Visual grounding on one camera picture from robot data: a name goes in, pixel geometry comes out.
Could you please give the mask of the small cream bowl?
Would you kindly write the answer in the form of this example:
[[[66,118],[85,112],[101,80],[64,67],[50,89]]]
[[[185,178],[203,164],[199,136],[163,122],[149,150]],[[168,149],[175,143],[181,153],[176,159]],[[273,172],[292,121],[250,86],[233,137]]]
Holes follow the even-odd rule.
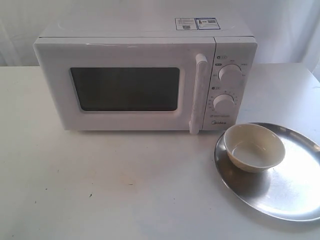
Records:
[[[248,173],[261,173],[279,165],[286,150],[281,139],[266,127],[243,123],[223,134],[227,156],[234,166]]]

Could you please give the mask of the round silver metal tray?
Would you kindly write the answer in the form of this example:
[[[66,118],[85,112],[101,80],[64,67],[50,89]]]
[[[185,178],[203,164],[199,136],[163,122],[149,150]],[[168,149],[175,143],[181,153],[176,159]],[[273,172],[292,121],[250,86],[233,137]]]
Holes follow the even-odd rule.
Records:
[[[279,136],[284,160],[260,173],[245,172],[232,164],[219,137],[214,163],[224,184],[244,203],[271,217],[311,222],[320,218],[320,147],[284,126],[259,123]]]

